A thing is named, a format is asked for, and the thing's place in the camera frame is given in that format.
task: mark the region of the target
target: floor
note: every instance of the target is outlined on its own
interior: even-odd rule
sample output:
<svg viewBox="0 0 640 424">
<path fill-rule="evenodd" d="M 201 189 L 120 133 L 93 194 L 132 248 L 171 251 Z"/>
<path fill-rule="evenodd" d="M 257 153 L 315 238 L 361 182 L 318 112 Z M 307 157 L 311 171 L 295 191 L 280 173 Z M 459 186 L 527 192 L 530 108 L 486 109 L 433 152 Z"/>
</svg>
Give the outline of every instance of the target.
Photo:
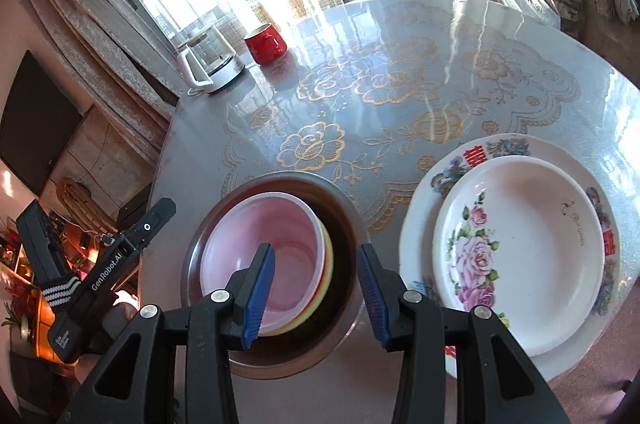
<svg viewBox="0 0 640 424">
<path fill-rule="evenodd" d="M 583 360 L 551 386 L 572 424 L 603 424 L 640 370 L 640 282 Z"/>
<path fill-rule="evenodd" d="M 640 88 L 640 19 L 629 25 L 607 20 L 591 0 L 585 0 L 585 11 L 580 41 Z"/>
</svg>

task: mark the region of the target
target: television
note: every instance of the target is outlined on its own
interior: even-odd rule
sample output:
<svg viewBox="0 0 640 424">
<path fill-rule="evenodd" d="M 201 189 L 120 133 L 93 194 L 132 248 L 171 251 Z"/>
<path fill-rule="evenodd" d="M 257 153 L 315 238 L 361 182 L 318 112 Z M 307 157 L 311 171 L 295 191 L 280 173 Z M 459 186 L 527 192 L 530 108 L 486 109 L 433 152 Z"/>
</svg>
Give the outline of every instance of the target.
<svg viewBox="0 0 640 424">
<path fill-rule="evenodd" d="M 26 51 L 0 120 L 0 158 L 40 196 L 82 115 Z"/>
</svg>

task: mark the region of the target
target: white plate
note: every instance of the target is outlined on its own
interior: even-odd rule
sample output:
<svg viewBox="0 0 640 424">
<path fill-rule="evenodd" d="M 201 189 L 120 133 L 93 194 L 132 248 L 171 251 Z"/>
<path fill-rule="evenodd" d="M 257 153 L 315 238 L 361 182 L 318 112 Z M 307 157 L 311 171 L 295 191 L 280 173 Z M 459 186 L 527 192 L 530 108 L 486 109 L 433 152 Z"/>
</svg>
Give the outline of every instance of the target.
<svg viewBox="0 0 640 424">
<path fill-rule="evenodd" d="M 582 187 L 598 213 L 605 247 L 604 275 L 593 309 L 584 323 L 564 343 L 532 357 L 546 380 L 578 363 L 609 322 L 613 285 L 620 275 L 618 230 L 607 197 L 598 183 L 565 150 L 544 140 L 519 133 L 501 133 L 471 141 L 453 150 L 422 179 L 409 204 L 400 235 L 400 275 L 409 288 L 433 295 L 431 245 L 438 211 L 447 192 L 473 166 L 504 155 L 530 155 L 558 166 Z M 456 376 L 455 349 L 446 348 L 447 372 Z"/>
<path fill-rule="evenodd" d="M 528 156 L 490 159 L 447 195 L 433 233 L 437 292 L 449 308 L 486 305 L 529 356 L 566 341 L 600 289 L 598 215 L 560 168 Z"/>
</svg>

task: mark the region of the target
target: wall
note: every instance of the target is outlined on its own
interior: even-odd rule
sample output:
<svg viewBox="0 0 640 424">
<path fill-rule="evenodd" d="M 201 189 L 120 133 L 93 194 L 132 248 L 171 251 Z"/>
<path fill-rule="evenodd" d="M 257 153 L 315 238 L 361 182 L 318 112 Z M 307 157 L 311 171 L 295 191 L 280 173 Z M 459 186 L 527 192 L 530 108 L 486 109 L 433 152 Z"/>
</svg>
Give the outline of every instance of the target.
<svg viewBox="0 0 640 424">
<path fill-rule="evenodd" d="M 63 67 L 36 22 L 37 19 L 31 17 L 19 0 L 0 0 L 0 115 L 15 73 L 27 50 L 31 51 L 80 113 L 84 114 L 93 104 L 91 97 Z M 10 216 L 15 220 L 34 196 L 14 175 L 10 172 L 6 175 L 7 172 L 8 169 L 0 161 L 0 218 Z M 5 181 L 8 181 L 9 188 L 4 186 Z"/>
<path fill-rule="evenodd" d="M 89 188 L 91 198 L 116 220 L 120 208 L 153 180 L 154 171 L 107 118 L 92 108 L 60 155 L 40 203 L 44 210 L 54 209 L 69 218 L 56 197 L 56 185 L 63 178 L 71 178 Z"/>
</svg>

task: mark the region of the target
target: yellow bowl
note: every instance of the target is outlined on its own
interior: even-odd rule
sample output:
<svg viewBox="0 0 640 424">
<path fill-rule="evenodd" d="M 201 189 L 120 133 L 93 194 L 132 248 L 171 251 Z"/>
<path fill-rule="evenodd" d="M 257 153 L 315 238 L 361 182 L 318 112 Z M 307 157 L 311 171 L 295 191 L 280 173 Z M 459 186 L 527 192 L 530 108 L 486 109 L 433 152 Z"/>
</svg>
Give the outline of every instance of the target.
<svg viewBox="0 0 640 424">
<path fill-rule="evenodd" d="M 320 303 L 324 299 L 329 283 L 331 283 L 331 276 L 334 273 L 334 246 L 331 243 L 329 232 L 322 222 L 320 222 L 322 229 L 322 237 L 324 238 L 324 269 L 322 270 L 322 276 L 320 277 L 320 283 L 318 288 L 311 298 L 311 301 L 305 307 L 305 309 L 298 314 L 293 321 L 287 323 L 283 327 L 280 327 L 269 334 L 265 334 L 265 337 L 279 336 L 285 332 L 289 332 L 294 328 L 299 327 L 302 323 L 309 319 L 316 309 L 320 306 Z"/>
</svg>

